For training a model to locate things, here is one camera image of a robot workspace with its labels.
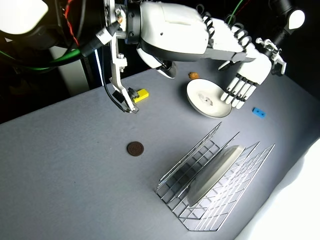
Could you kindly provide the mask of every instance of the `white light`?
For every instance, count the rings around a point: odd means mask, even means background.
[[[305,13],[301,10],[296,10],[289,16],[289,29],[298,29],[305,22]]]
[[[101,65],[100,65],[100,60],[99,60],[97,49],[94,50],[94,53],[95,53],[96,63],[98,64],[98,70],[99,70],[99,73],[100,73],[100,80],[101,80],[101,83],[102,83],[102,86],[103,86],[104,85],[104,81],[102,79],[102,71],[101,71]]]

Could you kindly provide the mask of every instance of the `green wire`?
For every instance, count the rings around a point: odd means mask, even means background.
[[[0,54],[3,54],[3,55],[5,55],[5,56],[7,56],[7,57],[9,57],[9,58],[11,58],[11,59],[16,60],[14,57],[8,55],[8,54],[5,53],[4,51],[1,51],[1,50],[0,50]],[[63,60],[70,59],[70,58],[75,57],[75,56],[77,56],[77,55],[79,55],[79,54],[81,54],[81,53],[80,53],[80,50],[79,50],[79,49],[76,49],[76,50],[73,50],[73,51],[69,52],[69,53],[66,54],[66,55],[63,55],[63,56],[61,56],[61,57],[59,57],[59,58],[57,58],[57,59],[55,59],[55,60],[52,60],[50,63],[59,63],[59,62],[61,62],[61,61],[63,61]],[[27,68],[27,69],[31,69],[31,70],[41,71],[41,70],[48,69],[49,67],[26,67],[26,68]]]
[[[237,5],[237,6],[235,7],[235,9],[233,10],[231,16],[229,17],[228,25],[230,24],[232,17],[233,17],[234,14],[236,13],[238,7],[240,6],[240,4],[241,4],[242,2],[243,2],[243,0],[240,0],[239,3],[238,3],[238,5]]]

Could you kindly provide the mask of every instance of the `red wire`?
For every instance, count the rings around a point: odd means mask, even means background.
[[[71,25],[71,23],[70,23],[69,20],[68,20],[68,14],[69,14],[69,11],[70,11],[70,3],[71,3],[72,1],[73,1],[73,0],[68,0],[67,4],[66,4],[66,6],[65,6],[64,17],[65,17],[65,20],[66,20],[66,24],[67,24],[68,27],[69,27],[70,35],[72,36],[75,44],[79,47],[78,39],[75,37],[74,31],[73,31],[73,28],[72,28],[72,25]]]
[[[250,1],[251,1],[251,0],[248,0],[248,1],[239,9],[239,11],[235,14],[235,16],[237,16],[237,15],[241,12],[241,10],[244,9],[245,6],[246,6]]]

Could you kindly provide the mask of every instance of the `table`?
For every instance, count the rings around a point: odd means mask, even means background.
[[[236,67],[217,72],[218,65],[178,62],[176,79],[155,70],[126,78],[126,86],[150,92],[138,114],[119,111],[100,87],[0,125],[0,239],[234,239],[320,136],[320,102],[270,75],[240,110],[207,118],[188,103],[188,73],[226,86]],[[240,131],[233,143],[275,149],[219,231],[190,232],[154,190],[220,121],[216,143]],[[127,153],[132,141],[143,143],[141,156]]]

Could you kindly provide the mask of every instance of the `orange object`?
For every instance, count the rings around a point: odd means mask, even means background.
[[[199,78],[199,74],[197,72],[189,72],[189,78],[191,80],[194,80],[194,79],[198,79]]]

